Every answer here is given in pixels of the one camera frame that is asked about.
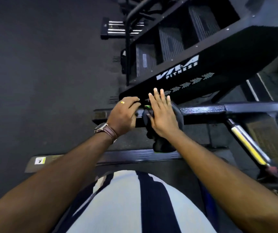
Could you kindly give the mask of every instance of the wristwatch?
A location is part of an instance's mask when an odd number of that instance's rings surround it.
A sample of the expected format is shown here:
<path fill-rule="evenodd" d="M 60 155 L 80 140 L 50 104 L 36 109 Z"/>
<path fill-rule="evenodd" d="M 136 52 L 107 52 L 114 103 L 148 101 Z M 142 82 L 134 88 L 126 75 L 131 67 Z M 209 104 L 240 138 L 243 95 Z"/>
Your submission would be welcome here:
<path fill-rule="evenodd" d="M 112 138 L 112 144 L 118 139 L 118 136 L 107 123 L 99 124 L 95 129 L 95 133 L 105 132 Z"/>

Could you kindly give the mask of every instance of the person's left arm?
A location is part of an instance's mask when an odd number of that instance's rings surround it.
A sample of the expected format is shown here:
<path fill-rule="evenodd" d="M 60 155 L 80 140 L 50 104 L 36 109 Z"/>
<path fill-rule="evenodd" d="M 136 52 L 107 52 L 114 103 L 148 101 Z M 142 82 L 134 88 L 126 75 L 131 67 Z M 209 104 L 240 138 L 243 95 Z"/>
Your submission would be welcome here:
<path fill-rule="evenodd" d="M 107 121 L 118 136 L 135 127 L 135 112 L 141 105 L 137 97 L 122 101 Z M 0 232 L 48 232 L 111 144 L 112 138 L 107 133 L 97 133 L 10 190 L 0 199 Z"/>

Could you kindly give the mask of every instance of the black and white striped shirt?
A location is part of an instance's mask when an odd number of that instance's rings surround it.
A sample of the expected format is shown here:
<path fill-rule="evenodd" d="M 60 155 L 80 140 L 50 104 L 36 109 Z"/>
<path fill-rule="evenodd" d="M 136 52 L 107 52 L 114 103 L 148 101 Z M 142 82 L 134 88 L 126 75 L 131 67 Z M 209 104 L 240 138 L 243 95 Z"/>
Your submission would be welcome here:
<path fill-rule="evenodd" d="M 81 191 L 53 232 L 216 231 L 184 194 L 158 177 L 119 171 Z"/>

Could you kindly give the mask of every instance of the handrail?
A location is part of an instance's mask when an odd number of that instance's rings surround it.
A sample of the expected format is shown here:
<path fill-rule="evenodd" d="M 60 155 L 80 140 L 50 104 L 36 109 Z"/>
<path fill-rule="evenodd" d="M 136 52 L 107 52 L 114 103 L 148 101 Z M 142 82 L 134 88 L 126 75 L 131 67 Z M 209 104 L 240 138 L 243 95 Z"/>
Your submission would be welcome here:
<path fill-rule="evenodd" d="M 131 20 L 141 12 L 152 0 L 143 0 L 129 12 L 125 20 L 125 38 L 126 38 L 126 86 L 129 86 L 130 75 L 130 25 Z"/>

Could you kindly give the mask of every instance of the person's left hand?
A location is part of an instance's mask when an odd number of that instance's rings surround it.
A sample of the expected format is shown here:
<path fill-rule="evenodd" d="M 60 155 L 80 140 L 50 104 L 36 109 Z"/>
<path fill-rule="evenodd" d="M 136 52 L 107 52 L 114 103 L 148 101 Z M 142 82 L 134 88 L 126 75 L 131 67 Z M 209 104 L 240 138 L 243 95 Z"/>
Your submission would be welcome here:
<path fill-rule="evenodd" d="M 111 111 L 107 124 L 119 137 L 136 126 L 136 115 L 139 103 L 138 97 L 124 97 Z"/>

